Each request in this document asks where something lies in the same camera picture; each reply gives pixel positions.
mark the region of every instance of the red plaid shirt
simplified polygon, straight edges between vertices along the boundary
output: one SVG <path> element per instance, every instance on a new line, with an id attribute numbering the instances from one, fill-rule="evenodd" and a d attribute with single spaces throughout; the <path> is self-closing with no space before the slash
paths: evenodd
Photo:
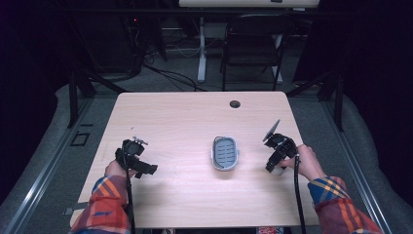
<path id="1" fill-rule="evenodd" d="M 367 215 L 356 209 L 341 178 L 317 178 L 310 181 L 309 188 L 322 233 L 382 233 Z M 126 204 L 125 179 L 120 176 L 101 178 L 96 183 L 89 205 L 74 223 L 70 234 L 129 234 L 128 217 L 124 212 Z M 262 228 L 262 231 L 277 233 L 273 229 Z"/>
<path id="2" fill-rule="evenodd" d="M 131 233 L 124 211 L 127 197 L 123 177 L 102 177 L 94 186 L 89 205 L 76 219 L 69 233 Z"/>

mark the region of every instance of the table leg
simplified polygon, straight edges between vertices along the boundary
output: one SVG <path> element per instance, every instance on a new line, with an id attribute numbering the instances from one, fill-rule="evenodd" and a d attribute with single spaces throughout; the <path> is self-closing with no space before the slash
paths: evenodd
<path id="1" fill-rule="evenodd" d="M 200 65 L 198 67 L 198 82 L 204 83 L 206 80 L 207 55 L 206 55 L 206 36 L 204 18 L 200 18 Z"/>
<path id="2" fill-rule="evenodd" d="M 280 43 L 282 42 L 282 37 L 280 35 L 274 35 L 273 38 L 274 38 L 274 41 L 276 43 L 276 47 L 278 47 L 280 45 Z M 277 66 L 272 66 L 271 68 L 273 70 L 273 76 L 274 76 L 274 78 L 276 78 L 278 67 Z M 282 73 L 281 72 L 279 74 L 279 78 L 277 79 L 277 84 L 278 85 L 282 84 Z"/>

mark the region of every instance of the wooden table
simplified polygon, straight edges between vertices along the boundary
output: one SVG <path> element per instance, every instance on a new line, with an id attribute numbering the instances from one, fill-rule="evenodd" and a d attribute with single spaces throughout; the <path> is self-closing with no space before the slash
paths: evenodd
<path id="1" fill-rule="evenodd" d="M 241 106 L 230 106 L 237 100 Z M 79 198 L 89 201 L 122 141 L 138 136 L 149 143 L 140 160 L 159 165 L 153 175 L 132 179 L 138 228 L 254 227 L 299 225 L 293 170 L 265 170 L 274 152 L 263 137 L 281 119 L 277 133 L 302 143 L 288 100 L 281 92 L 128 93 L 114 106 Z M 229 172 L 213 167 L 215 137 L 232 137 L 240 156 Z M 306 224 L 318 224 L 300 176 Z M 80 211 L 71 218 L 73 224 Z"/>

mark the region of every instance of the person's left hand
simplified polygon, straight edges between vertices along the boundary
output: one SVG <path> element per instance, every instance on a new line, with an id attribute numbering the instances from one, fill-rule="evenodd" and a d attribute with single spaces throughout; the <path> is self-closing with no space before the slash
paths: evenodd
<path id="1" fill-rule="evenodd" d="M 133 177 L 135 174 L 137 174 L 137 171 L 129 170 L 130 177 Z M 113 160 L 109 163 L 109 165 L 105 169 L 104 175 L 127 177 L 127 173 L 116 160 Z"/>

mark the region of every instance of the person's right hand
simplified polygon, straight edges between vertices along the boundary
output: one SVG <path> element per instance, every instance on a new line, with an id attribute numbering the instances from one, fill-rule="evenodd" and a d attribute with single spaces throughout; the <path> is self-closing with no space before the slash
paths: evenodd
<path id="1" fill-rule="evenodd" d="M 133 177 L 134 175 L 137 174 L 137 171 L 135 170 L 129 170 L 129 176 Z M 121 176 L 126 178 L 127 173 L 125 170 L 119 165 L 119 163 L 116 160 L 113 160 L 112 162 L 109 163 L 109 165 L 106 167 L 104 171 L 105 176 Z"/>
<path id="2" fill-rule="evenodd" d="M 307 178 L 307 180 L 313 180 L 320 177 L 326 177 L 325 172 L 322 170 L 316 153 L 313 149 L 305 144 L 301 144 L 297 147 L 300 154 L 300 166 L 298 173 Z M 291 159 L 282 160 L 279 162 L 280 167 L 294 168 L 295 156 Z"/>

